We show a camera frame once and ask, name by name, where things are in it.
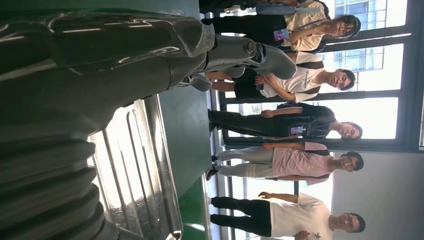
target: black pants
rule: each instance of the black pants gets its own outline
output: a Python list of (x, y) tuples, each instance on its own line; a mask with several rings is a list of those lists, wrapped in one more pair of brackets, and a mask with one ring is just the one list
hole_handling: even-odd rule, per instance
[(213, 214), (210, 221), (216, 225), (240, 229), (263, 237), (271, 237), (270, 202), (265, 200), (214, 197), (211, 204), (219, 209), (239, 210), (248, 216)]
[(245, 15), (225, 16), (202, 19), (204, 24), (213, 24), (215, 33), (245, 34), (246, 38), (270, 46), (280, 46), (282, 40), (274, 39), (274, 31), (285, 29), (286, 21), (282, 15)]
[(239, 134), (261, 138), (284, 138), (289, 136), (288, 125), (284, 117), (263, 117), (257, 115), (241, 115), (230, 111), (208, 111), (209, 121), (218, 128)]

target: white wall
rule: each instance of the white wall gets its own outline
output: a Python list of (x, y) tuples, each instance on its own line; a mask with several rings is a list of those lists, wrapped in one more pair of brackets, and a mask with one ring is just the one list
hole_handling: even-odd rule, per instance
[(361, 171), (334, 173), (332, 211), (363, 216), (366, 229), (334, 240), (424, 239), (424, 154), (361, 155)]

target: pink shirt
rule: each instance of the pink shirt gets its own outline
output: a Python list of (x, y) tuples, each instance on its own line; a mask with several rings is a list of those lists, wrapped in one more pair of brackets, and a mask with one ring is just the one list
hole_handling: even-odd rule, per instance
[(325, 145), (313, 142), (305, 142), (305, 151), (292, 148), (275, 147), (272, 158), (272, 175), (274, 178), (289, 175), (306, 177), (306, 184), (313, 185), (325, 182), (328, 178), (314, 178), (331, 174), (327, 170), (327, 162), (332, 156), (322, 156), (308, 150), (326, 150)]

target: name badge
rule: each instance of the name badge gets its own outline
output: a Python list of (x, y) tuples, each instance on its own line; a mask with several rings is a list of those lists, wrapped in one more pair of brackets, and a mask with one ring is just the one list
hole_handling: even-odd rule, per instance
[(284, 40), (284, 39), (288, 39), (288, 38), (289, 38), (289, 30), (287, 30), (286, 28), (274, 31), (274, 39), (276, 42)]
[(304, 132), (303, 126), (290, 127), (290, 136), (301, 136)]

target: gray pants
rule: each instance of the gray pants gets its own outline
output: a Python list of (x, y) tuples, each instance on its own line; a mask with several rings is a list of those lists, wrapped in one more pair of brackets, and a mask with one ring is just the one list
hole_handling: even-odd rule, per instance
[(273, 176), (274, 149), (261, 150), (260, 146), (248, 147), (240, 150), (223, 151), (218, 160), (225, 162), (231, 159), (241, 159), (249, 163), (235, 166), (221, 166), (216, 169), (224, 176), (270, 178)]

